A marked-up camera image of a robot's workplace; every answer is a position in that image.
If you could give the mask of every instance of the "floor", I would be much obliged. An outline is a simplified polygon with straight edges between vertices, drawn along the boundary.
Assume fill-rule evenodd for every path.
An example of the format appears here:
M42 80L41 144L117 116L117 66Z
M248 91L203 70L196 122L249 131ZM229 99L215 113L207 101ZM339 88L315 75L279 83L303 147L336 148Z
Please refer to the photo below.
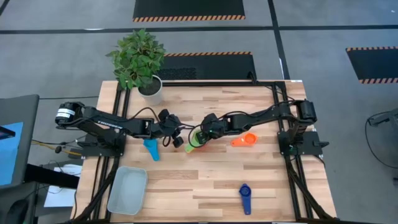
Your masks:
M103 80L112 80L104 55L126 33L7 34L2 30L100 29L133 27L272 27L267 0L243 0L244 21L131 22L131 0L0 0L0 97L95 96ZM398 105L396 84L362 85L346 47L398 45L395 0L273 0L280 39L273 30L154 32L168 52L251 51L259 79L303 80L318 115L326 172L342 220L396 223L398 171L370 153L364 124L374 113ZM316 30L317 26L326 26ZM280 54L283 44L284 56ZM289 72L280 66L286 63ZM41 100L34 139L69 141L83 133L55 129L53 117L65 100ZM95 106L96 99L81 100ZM386 163L398 166L397 140L388 124L369 129L369 141ZM68 160L64 154L32 146L29 162ZM39 223L65 221L70 211L41 217Z

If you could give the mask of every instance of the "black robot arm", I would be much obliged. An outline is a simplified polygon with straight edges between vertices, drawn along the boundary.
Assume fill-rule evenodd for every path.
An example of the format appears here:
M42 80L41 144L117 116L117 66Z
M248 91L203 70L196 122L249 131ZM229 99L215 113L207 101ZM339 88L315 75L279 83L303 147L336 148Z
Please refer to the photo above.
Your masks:
M58 129L76 127L100 139L105 145L114 146L118 132L124 131L127 135L139 139L157 139L171 137L175 147L182 145L180 134L180 120L174 114L164 109L159 113L159 120L153 118L122 118L110 113L99 111L94 107L85 106L80 102L66 102L60 105L55 122ZM109 126L113 129L104 129L98 124Z
M290 112L291 106L296 106L297 116ZM287 132L289 142L293 143L300 140L307 126L317 121L317 115L313 103L308 100L283 101L266 110L252 114L237 111L217 118L212 113L202 121L199 139L204 141L218 139L226 135L237 135L249 131L253 126L278 120L287 120L293 124Z

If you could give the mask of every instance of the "orange object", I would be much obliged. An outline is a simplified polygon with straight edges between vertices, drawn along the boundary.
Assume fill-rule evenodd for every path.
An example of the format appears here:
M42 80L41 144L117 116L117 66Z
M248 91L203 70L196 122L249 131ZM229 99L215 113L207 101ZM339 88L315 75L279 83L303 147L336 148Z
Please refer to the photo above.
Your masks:
M242 137L231 141L232 146L253 146L257 142L258 137L253 133L247 133Z

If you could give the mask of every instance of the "hazard stripe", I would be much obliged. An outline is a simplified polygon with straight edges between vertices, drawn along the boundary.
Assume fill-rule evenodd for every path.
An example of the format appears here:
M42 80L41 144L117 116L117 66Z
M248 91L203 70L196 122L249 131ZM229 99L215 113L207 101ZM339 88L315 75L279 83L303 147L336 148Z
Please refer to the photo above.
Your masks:
M215 21L215 20L243 20L244 15L215 15L215 16L160 16L160 17L135 17L133 22L168 22L168 21Z
M252 52L199 52L199 53L166 53L165 57L206 56L206 55L252 55Z
M398 83L398 78L367 78L359 80L362 84L385 84L385 83Z
M352 51L352 50L390 50L390 49L398 49L396 46L392 47L347 47L346 51Z

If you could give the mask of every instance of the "white paper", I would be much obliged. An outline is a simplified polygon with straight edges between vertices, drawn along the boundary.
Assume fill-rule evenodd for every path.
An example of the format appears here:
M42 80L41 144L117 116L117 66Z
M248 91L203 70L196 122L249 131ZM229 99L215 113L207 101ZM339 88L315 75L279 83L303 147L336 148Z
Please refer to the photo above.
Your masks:
M75 164L64 165L61 169L64 173L80 177L82 166ZM54 171L60 172L59 167L55 167ZM57 186L50 186L49 192L45 198L44 207L72 207L75 204L75 189L60 188Z

